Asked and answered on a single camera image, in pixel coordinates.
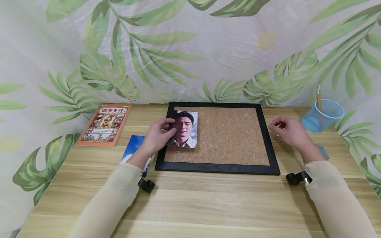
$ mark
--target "mesh pencil cup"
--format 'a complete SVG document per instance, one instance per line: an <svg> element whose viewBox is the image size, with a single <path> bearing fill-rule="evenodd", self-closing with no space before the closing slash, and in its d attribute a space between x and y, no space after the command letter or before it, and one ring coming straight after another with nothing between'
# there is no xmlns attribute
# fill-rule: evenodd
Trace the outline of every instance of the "mesh pencil cup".
<svg viewBox="0 0 381 238"><path fill-rule="evenodd" d="M344 109L336 102L322 99L322 112L317 108L317 101L301 122L304 128L312 132L322 132L345 114Z"/></svg>

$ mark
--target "black frame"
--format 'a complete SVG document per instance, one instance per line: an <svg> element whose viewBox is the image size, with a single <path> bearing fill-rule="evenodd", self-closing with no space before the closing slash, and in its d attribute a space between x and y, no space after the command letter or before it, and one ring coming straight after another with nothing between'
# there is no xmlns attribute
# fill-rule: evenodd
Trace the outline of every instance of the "black frame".
<svg viewBox="0 0 381 238"><path fill-rule="evenodd" d="M236 173L236 174L265 174L280 175L274 148L272 147L269 131L263 116L260 104L245 103L212 103L212 102L170 102L167 118L171 117L175 107L230 107L230 108L255 108L261 128L264 145L270 165L229 165L211 163L187 163L164 161L166 147L164 146L157 154L155 170L186 171L186 172L210 172L210 173Z"/></svg>

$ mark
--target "leaf pattern curtain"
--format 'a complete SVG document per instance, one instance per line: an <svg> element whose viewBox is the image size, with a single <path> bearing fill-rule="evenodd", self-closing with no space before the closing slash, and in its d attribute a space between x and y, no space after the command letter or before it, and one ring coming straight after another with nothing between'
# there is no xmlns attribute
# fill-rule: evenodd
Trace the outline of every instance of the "leaf pattern curtain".
<svg viewBox="0 0 381 238"><path fill-rule="evenodd" d="M0 237L101 102L311 106L321 84L381 197L378 0L3 1L0 36Z"/></svg>

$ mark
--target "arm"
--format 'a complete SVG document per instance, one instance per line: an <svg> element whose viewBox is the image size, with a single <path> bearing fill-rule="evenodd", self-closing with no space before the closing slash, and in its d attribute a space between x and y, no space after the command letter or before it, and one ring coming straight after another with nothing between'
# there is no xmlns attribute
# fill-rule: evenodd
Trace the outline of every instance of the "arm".
<svg viewBox="0 0 381 238"><path fill-rule="evenodd" d="M138 182L147 160L176 133L176 129L165 130L168 123L173 122L173 119L161 119L151 125L142 146L127 163L116 167L84 209L69 234L70 238L106 238L112 235L138 193Z"/></svg>
<svg viewBox="0 0 381 238"><path fill-rule="evenodd" d="M313 181L306 186L330 238L377 238L377 234L360 203L348 188L339 171L320 153L299 121L280 117L269 129L302 156Z"/></svg>

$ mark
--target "black clip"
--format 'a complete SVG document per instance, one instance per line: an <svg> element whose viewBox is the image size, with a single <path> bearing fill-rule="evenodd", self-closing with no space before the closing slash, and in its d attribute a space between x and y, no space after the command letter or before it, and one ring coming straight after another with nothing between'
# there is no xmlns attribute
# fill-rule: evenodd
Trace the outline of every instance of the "black clip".
<svg viewBox="0 0 381 238"><path fill-rule="evenodd" d="M150 193L152 189L155 187L155 183L151 180L145 181L144 179L140 179L138 186L141 187L147 193Z"/></svg>
<svg viewBox="0 0 381 238"><path fill-rule="evenodd" d="M302 181L304 181L306 185L312 182L312 178L304 170L297 174L294 174L294 173L288 174L286 175L286 179L288 183L291 185L298 185Z"/></svg>

